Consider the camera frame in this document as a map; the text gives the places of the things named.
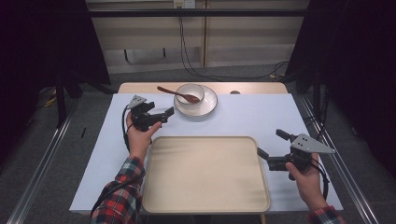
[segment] spoon handle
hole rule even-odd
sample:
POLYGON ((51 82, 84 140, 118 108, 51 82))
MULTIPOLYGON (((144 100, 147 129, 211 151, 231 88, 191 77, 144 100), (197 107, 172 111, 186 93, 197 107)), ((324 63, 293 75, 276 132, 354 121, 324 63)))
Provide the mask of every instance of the spoon handle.
POLYGON ((158 87, 157 87, 157 90, 163 91, 163 92, 167 92, 167 93, 171 93, 171 94, 182 95, 182 94, 180 94, 180 93, 178 93, 178 92, 175 92, 175 91, 169 91, 169 90, 167 90, 166 88, 163 88, 163 87, 161 87, 161 86, 158 86, 158 87))

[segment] metal rod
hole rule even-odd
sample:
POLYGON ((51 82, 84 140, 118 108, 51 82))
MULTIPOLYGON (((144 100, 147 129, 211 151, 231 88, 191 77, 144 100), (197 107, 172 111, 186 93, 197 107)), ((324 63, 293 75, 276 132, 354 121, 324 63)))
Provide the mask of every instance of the metal rod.
POLYGON ((330 10, 308 9, 90 9, 89 11, 33 11, 34 14, 58 16, 109 17, 304 17, 323 16, 330 10))
POLYGON ((50 168, 50 164, 55 157, 56 151, 61 144, 62 139, 64 138, 64 134, 66 133, 71 117, 77 108, 78 102, 79 99, 72 104, 69 116, 66 117, 66 120, 63 122, 62 126, 58 128, 53 135, 52 140, 49 143, 49 146, 47 147, 47 150, 43 156, 43 159, 41 159, 41 162, 38 164, 38 167, 35 170, 35 174, 30 180, 29 185, 18 200, 17 205, 14 207, 14 210, 12 211, 11 216, 7 221, 7 224, 22 224, 25 220, 30 210, 30 207, 33 204, 33 201, 35 200, 35 196, 40 190, 46 173, 50 168))
MULTIPOLYGON (((302 102, 308 116, 314 116, 313 106, 311 102, 307 98, 302 98, 302 102)), ((319 133, 322 126, 315 119, 313 119, 313 124, 316 131, 319 133)), ((354 202, 356 208, 361 214, 364 223, 366 224, 378 223, 378 220, 376 219, 370 204, 368 203, 364 194, 361 192, 361 189, 359 188, 355 179, 352 177, 352 174, 347 169, 346 164, 341 158, 341 155, 338 153, 338 150, 336 149, 329 134, 327 133, 326 130, 321 131, 321 133, 323 136, 323 144, 335 150, 335 153, 331 154, 330 158, 335 166, 335 169, 337 170, 337 173, 340 175, 342 181, 344 182, 346 190, 348 191, 352 201, 354 202)))

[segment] white tablecloth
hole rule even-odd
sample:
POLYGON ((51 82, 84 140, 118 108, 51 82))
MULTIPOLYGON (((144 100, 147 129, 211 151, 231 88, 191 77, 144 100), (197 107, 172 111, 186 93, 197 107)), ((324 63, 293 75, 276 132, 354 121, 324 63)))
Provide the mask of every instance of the white tablecloth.
MULTIPOLYGON (((151 114, 162 113, 173 106, 170 94, 137 95, 147 98, 147 103, 155 103, 156 107, 149 111, 151 114)), ((132 93, 113 96, 70 211, 89 214, 103 187, 114 179, 128 156, 122 138, 121 115, 133 96, 132 93)), ((291 94, 220 94, 218 97, 216 109, 203 119, 187 118, 175 109, 175 115, 153 139, 158 136, 251 136, 270 156, 284 156, 290 153, 290 142, 278 137, 276 129, 308 134, 291 94)), ((289 173, 269 171, 265 160, 262 164, 271 200, 267 212, 308 210, 295 182, 289 180, 289 173)), ((343 209, 332 183, 327 201, 335 209, 343 209)))

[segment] plaid sleeve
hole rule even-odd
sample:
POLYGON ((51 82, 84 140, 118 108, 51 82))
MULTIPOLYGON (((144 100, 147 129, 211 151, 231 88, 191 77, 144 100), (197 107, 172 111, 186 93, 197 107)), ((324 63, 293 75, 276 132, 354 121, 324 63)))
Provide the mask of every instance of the plaid sleeve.
POLYGON ((335 211, 333 206, 325 207, 312 212, 308 216, 311 224, 344 224, 343 218, 335 211))
MULTIPOLYGON (((138 158, 126 159, 114 181, 108 183, 101 195, 106 195, 111 189, 128 180, 143 175, 143 163, 138 158)), ((116 190, 107 196, 92 213, 91 223, 132 223, 135 224, 137 213, 142 204, 140 194, 141 179, 116 190)))

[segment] person's right hand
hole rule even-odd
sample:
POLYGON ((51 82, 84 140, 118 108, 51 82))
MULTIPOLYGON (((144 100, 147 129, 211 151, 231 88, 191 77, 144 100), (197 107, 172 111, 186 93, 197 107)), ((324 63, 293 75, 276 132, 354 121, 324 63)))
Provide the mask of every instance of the person's right hand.
MULTIPOLYGON (((313 153, 312 158, 318 160, 318 153, 313 153)), ((300 172, 291 162, 286 163, 286 168, 296 180, 301 199, 306 203, 310 211, 329 206, 324 200, 320 190, 320 174, 317 169, 309 166, 307 170, 300 172)))
POLYGON ((137 130, 132 124, 132 112, 128 113, 126 118, 126 124, 128 125, 128 142, 129 142, 129 156, 137 157, 140 160, 144 160, 149 148, 149 144, 151 142, 151 137, 154 135, 160 128, 161 123, 158 121, 153 126, 151 126, 146 132, 141 132, 137 130))

